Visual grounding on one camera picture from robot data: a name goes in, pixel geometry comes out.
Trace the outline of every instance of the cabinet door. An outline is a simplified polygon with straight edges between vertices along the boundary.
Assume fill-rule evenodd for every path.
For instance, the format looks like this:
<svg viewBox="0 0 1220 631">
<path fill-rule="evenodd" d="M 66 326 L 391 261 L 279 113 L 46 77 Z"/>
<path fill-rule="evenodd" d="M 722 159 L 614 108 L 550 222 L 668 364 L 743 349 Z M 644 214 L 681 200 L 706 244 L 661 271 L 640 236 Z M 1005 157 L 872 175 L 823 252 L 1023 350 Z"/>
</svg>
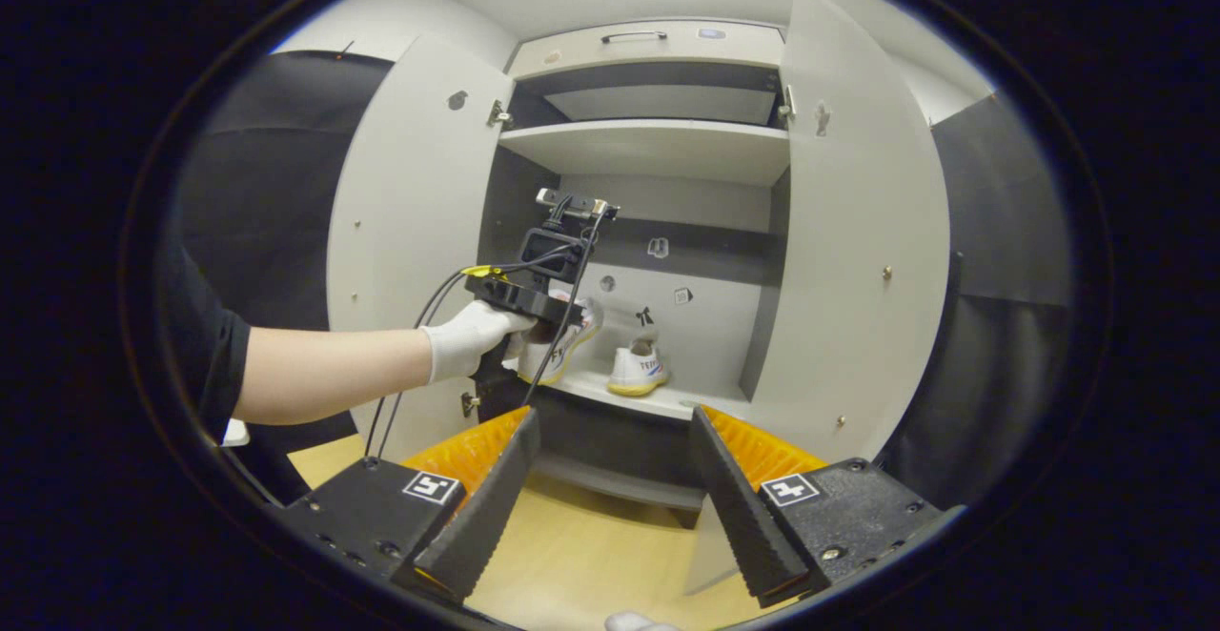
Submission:
<svg viewBox="0 0 1220 631">
<path fill-rule="evenodd" d="M 332 331 L 410 328 L 437 286 L 475 264 L 479 218 L 512 81 L 465 50 L 421 35 L 392 67 L 353 137 L 331 212 L 326 289 Z M 470 301 L 455 289 L 433 323 Z M 409 391 L 386 458 L 405 459 L 470 426 L 470 380 Z M 378 421 L 381 443 L 393 397 Z M 375 403 L 351 411 L 367 438 Z"/>
<path fill-rule="evenodd" d="M 750 419 L 826 461 L 871 460 L 939 325 L 949 266 L 941 161 L 897 67 L 832 2 L 792 0 L 780 77 L 795 104 L 791 221 Z"/>
</svg>

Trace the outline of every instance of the black curtain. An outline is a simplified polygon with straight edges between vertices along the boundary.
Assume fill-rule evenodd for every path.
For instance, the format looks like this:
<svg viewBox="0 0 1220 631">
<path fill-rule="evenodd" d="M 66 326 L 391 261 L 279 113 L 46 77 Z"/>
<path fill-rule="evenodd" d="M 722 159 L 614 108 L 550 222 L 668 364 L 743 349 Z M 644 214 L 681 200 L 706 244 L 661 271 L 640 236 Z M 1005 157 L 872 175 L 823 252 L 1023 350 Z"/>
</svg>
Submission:
<svg viewBox="0 0 1220 631">
<path fill-rule="evenodd" d="M 251 326 L 328 330 L 326 245 L 336 184 L 392 62 L 333 52 L 262 57 L 196 135 L 179 179 L 183 240 L 224 305 Z M 281 502 L 309 487 L 287 453 L 356 432 L 348 413 L 249 425 L 234 449 Z"/>
<path fill-rule="evenodd" d="M 948 292 L 927 370 L 877 463 L 939 508 L 1011 466 L 1071 332 L 1072 248 L 1053 167 L 1003 95 L 932 128 L 944 171 Z"/>
</svg>

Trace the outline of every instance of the shoe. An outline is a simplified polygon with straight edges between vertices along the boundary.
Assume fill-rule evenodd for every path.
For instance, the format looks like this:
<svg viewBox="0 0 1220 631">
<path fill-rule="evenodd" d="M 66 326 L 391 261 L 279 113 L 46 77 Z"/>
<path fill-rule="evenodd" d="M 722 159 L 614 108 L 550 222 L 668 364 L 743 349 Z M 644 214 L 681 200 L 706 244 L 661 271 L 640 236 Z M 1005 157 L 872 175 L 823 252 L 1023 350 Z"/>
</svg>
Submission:
<svg viewBox="0 0 1220 631">
<path fill-rule="evenodd" d="M 637 398 L 651 393 L 667 380 L 670 372 L 661 362 L 656 334 L 645 333 L 632 341 L 630 348 L 615 350 L 614 373 L 610 375 L 606 389 Z"/>
<path fill-rule="evenodd" d="M 570 295 L 556 288 L 550 290 L 550 297 L 566 301 Z M 576 306 L 584 309 L 584 319 L 581 320 L 581 323 L 567 326 L 567 331 L 559 339 L 555 352 L 550 355 L 550 361 L 547 362 L 547 369 L 542 372 L 542 380 L 538 382 L 540 386 L 549 386 L 562 378 L 577 345 L 587 343 L 601 328 L 601 305 L 593 298 L 581 298 L 576 300 Z M 532 382 L 534 375 L 538 373 L 538 366 L 547 356 L 554 336 L 554 327 L 547 325 L 536 326 L 526 334 L 525 348 L 522 348 L 521 358 L 517 360 L 518 378 L 527 383 Z"/>
</svg>

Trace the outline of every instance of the screw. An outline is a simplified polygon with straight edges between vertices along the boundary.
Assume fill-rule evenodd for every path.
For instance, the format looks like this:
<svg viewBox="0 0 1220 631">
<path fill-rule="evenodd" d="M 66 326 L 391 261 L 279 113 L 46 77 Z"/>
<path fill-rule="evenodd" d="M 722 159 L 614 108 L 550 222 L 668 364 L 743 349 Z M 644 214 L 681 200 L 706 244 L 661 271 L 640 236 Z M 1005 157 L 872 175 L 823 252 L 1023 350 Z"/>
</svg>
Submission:
<svg viewBox="0 0 1220 631">
<path fill-rule="evenodd" d="M 377 552 L 379 552 L 384 557 L 393 558 L 393 559 L 399 559 L 399 558 L 403 557 L 403 553 L 401 553 L 400 549 L 398 549 L 398 546 L 395 546 L 394 543 L 390 543 L 389 541 L 378 541 L 377 542 Z"/>
</svg>

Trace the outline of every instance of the door hinge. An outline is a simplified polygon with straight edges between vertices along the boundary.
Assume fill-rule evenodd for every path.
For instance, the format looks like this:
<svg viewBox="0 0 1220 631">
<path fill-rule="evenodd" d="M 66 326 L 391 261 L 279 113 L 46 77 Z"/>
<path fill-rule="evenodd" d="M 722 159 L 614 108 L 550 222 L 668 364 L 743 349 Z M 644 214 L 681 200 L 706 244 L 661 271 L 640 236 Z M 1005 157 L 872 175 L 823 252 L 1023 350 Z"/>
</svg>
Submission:
<svg viewBox="0 0 1220 631">
<path fill-rule="evenodd" d="M 500 100 L 492 103 L 492 114 L 487 117 L 487 126 L 495 126 L 497 123 L 503 123 L 503 131 L 509 131 L 515 124 L 512 123 L 512 115 L 504 110 L 504 105 Z"/>
<path fill-rule="evenodd" d="M 461 415 L 462 415 L 462 417 L 470 419 L 470 413 L 475 411 L 475 409 L 478 408 L 479 402 L 482 402 L 482 400 L 479 400 L 475 395 L 471 395 L 471 393 L 462 393 L 461 394 Z"/>
<path fill-rule="evenodd" d="M 792 96 L 792 85 L 783 87 L 783 104 L 776 110 L 781 118 L 791 120 L 797 118 L 797 100 Z"/>
</svg>

